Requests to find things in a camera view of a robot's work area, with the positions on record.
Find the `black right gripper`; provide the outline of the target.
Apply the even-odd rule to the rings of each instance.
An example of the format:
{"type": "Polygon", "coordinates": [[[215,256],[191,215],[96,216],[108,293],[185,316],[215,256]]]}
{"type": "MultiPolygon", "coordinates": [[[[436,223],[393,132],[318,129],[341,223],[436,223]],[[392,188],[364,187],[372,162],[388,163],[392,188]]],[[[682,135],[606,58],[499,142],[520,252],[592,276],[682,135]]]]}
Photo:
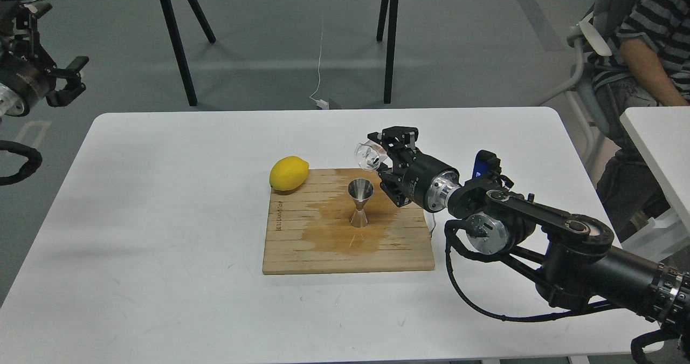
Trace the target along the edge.
{"type": "Polygon", "coordinates": [[[367,135],[381,146],[399,167],[378,170],[380,187],[396,207],[414,203],[428,212],[439,212],[448,206],[448,198],[459,188],[456,168],[416,148],[416,127],[394,126],[367,135]]]}

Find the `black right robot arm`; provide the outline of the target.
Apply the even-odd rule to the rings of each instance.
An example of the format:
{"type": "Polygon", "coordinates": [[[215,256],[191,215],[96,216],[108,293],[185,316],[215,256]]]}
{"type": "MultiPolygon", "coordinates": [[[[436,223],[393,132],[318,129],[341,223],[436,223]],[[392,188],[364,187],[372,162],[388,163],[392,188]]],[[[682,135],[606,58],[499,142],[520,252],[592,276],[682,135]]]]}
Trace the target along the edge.
{"type": "Polygon", "coordinates": [[[394,126],[368,135],[355,150],[361,168],[380,177],[395,206],[414,203],[427,212],[446,210],[445,264],[461,299],[476,312],[511,322],[546,322],[627,309],[659,329],[631,341],[635,362],[648,363],[646,346],[678,340],[688,359],[688,273],[613,246],[615,235],[593,217],[536,203],[513,192],[500,159],[487,150],[475,156],[471,179],[417,148],[419,131],[394,126]],[[560,313],[507,317],[481,309],[459,288],[451,252],[482,263],[501,262],[535,284],[560,313]]]}

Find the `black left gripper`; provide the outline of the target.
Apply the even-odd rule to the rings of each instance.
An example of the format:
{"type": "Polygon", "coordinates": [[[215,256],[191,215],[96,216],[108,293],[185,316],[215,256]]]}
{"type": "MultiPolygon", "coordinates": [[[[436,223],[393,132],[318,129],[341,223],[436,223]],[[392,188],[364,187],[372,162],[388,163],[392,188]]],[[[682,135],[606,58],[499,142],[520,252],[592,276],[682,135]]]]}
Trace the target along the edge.
{"type": "Polygon", "coordinates": [[[52,57],[41,45],[38,20],[50,10],[52,4],[47,2],[1,2],[2,116],[22,118],[44,98],[51,107],[66,107],[86,90],[81,70],[89,57],[75,57],[65,68],[53,67],[52,57]],[[54,89],[56,79],[66,81],[64,88],[54,89]]]}

